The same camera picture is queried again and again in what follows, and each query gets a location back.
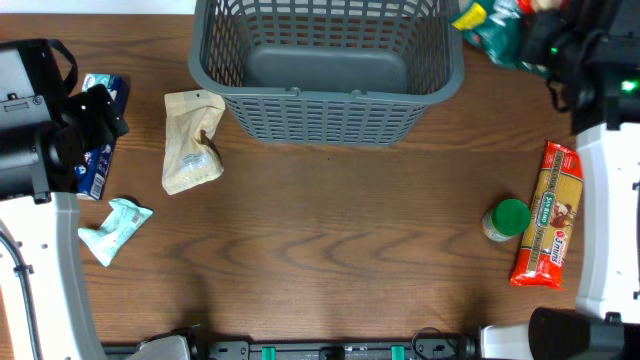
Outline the green coffee sachet bag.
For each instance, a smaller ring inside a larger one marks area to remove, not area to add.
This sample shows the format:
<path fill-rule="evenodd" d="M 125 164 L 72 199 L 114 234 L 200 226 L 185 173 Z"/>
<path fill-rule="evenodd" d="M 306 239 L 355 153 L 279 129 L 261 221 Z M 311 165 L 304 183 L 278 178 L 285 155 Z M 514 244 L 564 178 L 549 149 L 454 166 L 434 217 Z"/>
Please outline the green coffee sachet bag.
<path fill-rule="evenodd" d="M 495 65 L 547 77 L 545 66 L 519 59 L 524 40 L 522 17 L 517 0 L 475 0 L 454 16 L 451 25 Z"/>

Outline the red spaghetti pack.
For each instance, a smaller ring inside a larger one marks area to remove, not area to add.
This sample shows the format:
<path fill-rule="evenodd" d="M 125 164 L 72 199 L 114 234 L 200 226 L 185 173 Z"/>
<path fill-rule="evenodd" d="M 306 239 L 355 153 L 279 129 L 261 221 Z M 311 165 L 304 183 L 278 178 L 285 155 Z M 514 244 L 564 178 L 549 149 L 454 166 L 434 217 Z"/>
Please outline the red spaghetti pack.
<path fill-rule="evenodd" d="M 576 151 L 546 144 L 525 230 L 510 281 L 514 286 L 560 289 L 578 214 L 584 176 Z"/>

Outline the beige paper pouch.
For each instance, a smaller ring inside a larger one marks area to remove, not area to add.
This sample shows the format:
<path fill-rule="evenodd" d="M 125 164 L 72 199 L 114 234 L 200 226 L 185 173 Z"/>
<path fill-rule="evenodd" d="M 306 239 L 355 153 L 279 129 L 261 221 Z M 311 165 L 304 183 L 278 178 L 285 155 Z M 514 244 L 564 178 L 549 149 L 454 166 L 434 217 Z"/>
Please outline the beige paper pouch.
<path fill-rule="evenodd" d="M 166 94 L 164 103 L 164 190 L 175 195 L 219 178 L 224 167 L 213 137 L 226 110 L 223 98 L 200 89 Z"/>

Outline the green lid jar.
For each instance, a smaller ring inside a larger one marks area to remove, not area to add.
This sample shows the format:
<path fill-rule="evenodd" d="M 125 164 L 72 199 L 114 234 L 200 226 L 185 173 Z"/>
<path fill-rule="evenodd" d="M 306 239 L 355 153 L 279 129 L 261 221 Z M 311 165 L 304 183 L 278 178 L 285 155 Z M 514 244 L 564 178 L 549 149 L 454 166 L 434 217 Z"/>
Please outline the green lid jar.
<path fill-rule="evenodd" d="M 522 234 L 529 226 L 531 212 L 522 201 L 514 198 L 505 199 L 482 218 L 484 234 L 495 242 L 505 242 Z"/>

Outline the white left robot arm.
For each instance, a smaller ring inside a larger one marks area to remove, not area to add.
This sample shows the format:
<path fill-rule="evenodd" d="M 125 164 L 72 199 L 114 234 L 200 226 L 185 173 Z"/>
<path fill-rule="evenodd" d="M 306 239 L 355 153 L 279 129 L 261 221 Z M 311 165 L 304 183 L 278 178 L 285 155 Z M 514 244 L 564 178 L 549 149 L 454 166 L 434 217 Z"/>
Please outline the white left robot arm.
<path fill-rule="evenodd" d="M 76 169 L 129 127 L 103 85 L 76 93 L 56 39 L 1 46 L 1 300 L 17 359 L 103 359 L 79 253 Z"/>

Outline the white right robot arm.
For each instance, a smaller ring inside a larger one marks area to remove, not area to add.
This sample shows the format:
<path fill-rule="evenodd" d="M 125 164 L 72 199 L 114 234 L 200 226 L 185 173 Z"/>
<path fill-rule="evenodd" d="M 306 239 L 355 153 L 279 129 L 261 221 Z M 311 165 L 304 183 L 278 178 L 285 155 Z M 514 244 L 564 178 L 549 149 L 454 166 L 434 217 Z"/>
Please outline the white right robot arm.
<path fill-rule="evenodd" d="M 546 67 L 554 107 L 571 114 L 584 191 L 576 306 L 482 328 L 464 359 L 639 356 L 639 4 L 566 1 L 527 16 L 520 60 Z"/>

